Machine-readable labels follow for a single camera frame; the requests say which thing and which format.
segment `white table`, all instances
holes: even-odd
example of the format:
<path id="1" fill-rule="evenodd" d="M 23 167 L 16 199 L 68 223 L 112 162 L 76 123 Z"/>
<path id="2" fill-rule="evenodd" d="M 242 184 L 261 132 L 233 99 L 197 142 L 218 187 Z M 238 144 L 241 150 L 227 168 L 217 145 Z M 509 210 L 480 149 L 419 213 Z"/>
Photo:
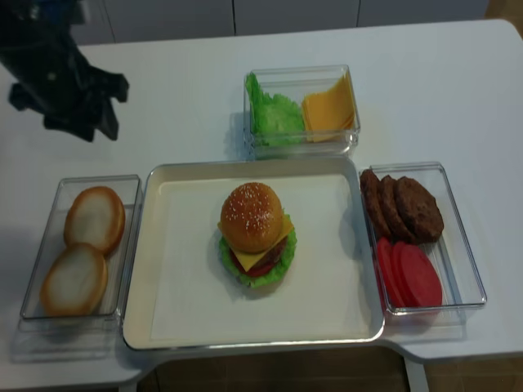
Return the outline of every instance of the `white table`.
<path id="1" fill-rule="evenodd" d="M 136 354 L 111 337 L 97 359 L 20 357 L 20 305 L 61 178 L 136 173 L 160 163 L 242 158 L 243 76 L 250 69 L 349 64 L 362 131 L 354 160 L 438 160 L 489 297 L 465 328 L 390 328 L 378 344 L 418 361 L 523 352 L 523 42 L 504 21 L 334 30 L 84 47 L 124 73 L 117 142 L 88 144 L 5 100 L 0 69 L 0 388 L 116 384 L 172 357 Z"/>

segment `cheese slice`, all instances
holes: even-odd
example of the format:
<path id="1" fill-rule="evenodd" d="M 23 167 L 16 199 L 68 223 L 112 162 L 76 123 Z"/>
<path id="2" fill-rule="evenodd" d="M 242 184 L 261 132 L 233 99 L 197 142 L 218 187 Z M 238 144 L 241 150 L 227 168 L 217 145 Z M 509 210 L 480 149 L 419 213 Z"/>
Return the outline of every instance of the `cheese slice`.
<path id="1" fill-rule="evenodd" d="M 218 223 L 218 229 L 221 231 L 221 222 Z M 239 249 L 236 249 L 235 247 L 232 247 L 229 244 L 230 249 L 235 253 L 236 258 L 238 259 L 239 263 L 242 265 L 245 271 L 249 271 L 259 260 L 262 259 L 262 257 L 270 250 L 272 249 L 276 244 L 278 244 L 282 239 L 288 236 L 288 234 L 293 231 L 294 225 L 291 222 L 291 220 L 288 218 L 288 216 L 284 215 L 284 221 L 281 227 L 281 232 L 279 233 L 278 238 L 276 239 L 275 243 L 272 247 L 269 249 L 260 252 L 260 253 L 247 253 L 242 252 Z"/>
<path id="2" fill-rule="evenodd" d="M 348 73 L 328 91 L 306 96 L 302 102 L 302 112 L 306 131 L 311 134 L 309 141 L 332 139 L 336 136 L 325 134 L 351 125 L 355 117 L 355 106 Z"/>

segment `tray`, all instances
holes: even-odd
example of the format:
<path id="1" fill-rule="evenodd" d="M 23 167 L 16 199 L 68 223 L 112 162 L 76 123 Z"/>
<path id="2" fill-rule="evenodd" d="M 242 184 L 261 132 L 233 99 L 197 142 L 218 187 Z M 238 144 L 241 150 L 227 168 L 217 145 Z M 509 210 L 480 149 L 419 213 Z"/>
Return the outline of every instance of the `tray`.
<path id="1" fill-rule="evenodd" d="M 347 154 L 351 156 L 358 145 L 360 116 L 358 115 L 358 106 L 348 65 L 255 69 L 252 72 L 256 75 L 264 92 L 271 96 L 283 94 L 298 103 L 300 107 L 306 95 L 327 91 L 343 75 L 347 74 L 351 84 L 355 119 L 350 129 L 325 130 L 329 132 L 324 132 L 323 135 L 331 136 L 332 139 L 320 143 L 311 143 L 305 132 L 301 134 L 278 132 L 276 136 L 256 136 L 251 132 L 254 121 L 253 111 L 247 89 L 244 88 L 244 142 L 250 158 L 267 159 L 326 154 Z"/>
<path id="2" fill-rule="evenodd" d="M 63 233 L 67 213 L 82 191 L 99 185 L 108 186 L 118 194 L 126 216 L 122 240 L 106 257 L 109 277 L 104 297 L 95 312 L 88 316 L 46 316 L 40 305 L 40 287 L 55 259 L 65 250 Z M 128 275 L 136 244 L 142 198 L 138 176 L 69 178 L 60 181 L 20 310 L 20 330 L 41 332 L 63 328 L 117 329 L 127 298 Z"/>
<path id="3" fill-rule="evenodd" d="M 219 259 L 221 205 L 259 180 L 297 232 L 293 264 L 266 292 Z M 135 350 L 356 343 L 384 317 L 358 176 L 347 158 L 167 165 L 147 180 L 123 337 Z"/>
<path id="4" fill-rule="evenodd" d="M 443 234 L 437 243 L 426 243 L 420 246 L 440 278 L 443 291 L 442 306 L 396 308 L 389 301 L 379 264 L 374 258 L 382 299 L 387 309 L 387 324 L 389 322 L 404 325 L 465 323 L 474 310 L 486 304 L 487 295 L 445 169 L 438 162 L 381 165 L 370 168 L 379 179 L 389 175 L 395 179 L 407 176 L 417 180 L 436 198 L 445 223 Z M 372 228 L 366 213 L 365 219 L 369 228 Z M 369 233 L 373 252 L 376 255 L 376 235 L 373 229 L 370 229 Z"/>

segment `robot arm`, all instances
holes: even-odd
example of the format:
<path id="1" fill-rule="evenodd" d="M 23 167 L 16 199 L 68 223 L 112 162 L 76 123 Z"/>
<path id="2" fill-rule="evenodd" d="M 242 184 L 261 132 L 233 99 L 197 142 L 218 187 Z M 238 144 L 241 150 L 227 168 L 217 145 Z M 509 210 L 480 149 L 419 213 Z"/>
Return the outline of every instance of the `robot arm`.
<path id="1" fill-rule="evenodd" d="M 86 141 L 95 129 L 118 138 L 110 99 L 126 102 L 129 84 L 122 74 L 89 65 L 69 34 L 69 16 L 53 24 L 37 4 L 0 0 L 0 62 L 19 81 L 11 88 L 11 104 L 43 114 L 46 129 Z"/>

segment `white tray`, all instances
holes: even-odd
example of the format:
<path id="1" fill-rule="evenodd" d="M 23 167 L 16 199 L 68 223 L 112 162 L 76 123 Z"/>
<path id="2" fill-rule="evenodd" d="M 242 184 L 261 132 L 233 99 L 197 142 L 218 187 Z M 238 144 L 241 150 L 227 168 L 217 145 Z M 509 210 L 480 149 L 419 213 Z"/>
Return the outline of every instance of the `white tray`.
<path id="1" fill-rule="evenodd" d="M 276 288 L 249 289 L 222 266 L 221 205 L 258 180 L 296 228 Z M 383 312 L 358 176 L 345 158 L 161 166 L 145 188 L 123 337 L 136 350 L 356 343 L 377 339 Z"/>

